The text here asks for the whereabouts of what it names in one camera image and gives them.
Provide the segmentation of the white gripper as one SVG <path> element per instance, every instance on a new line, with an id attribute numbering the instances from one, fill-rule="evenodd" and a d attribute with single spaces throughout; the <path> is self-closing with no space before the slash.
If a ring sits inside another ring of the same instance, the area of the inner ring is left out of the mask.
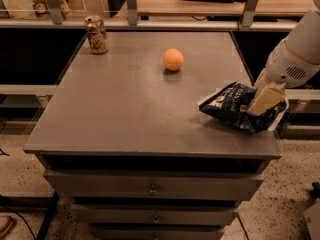
<path id="1" fill-rule="evenodd" d="M 285 39 L 281 40 L 270 53 L 265 69 L 255 81 L 254 88 L 258 92 L 246 112 L 254 116 L 262 115 L 284 100 L 285 84 L 287 88 L 302 86 L 319 69 L 320 64 L 304 59 L 290 48 Z"/>

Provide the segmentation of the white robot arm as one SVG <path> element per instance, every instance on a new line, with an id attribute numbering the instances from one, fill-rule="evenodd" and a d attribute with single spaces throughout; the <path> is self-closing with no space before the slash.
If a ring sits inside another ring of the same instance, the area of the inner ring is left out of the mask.
<path id="1" fill-rule="evenodd" d="M 286 88 L 304 85 L 320 69 L 320 13 L 308 11 L 269 54 L 246 112 L 260 116 L 282 102 Z"/>

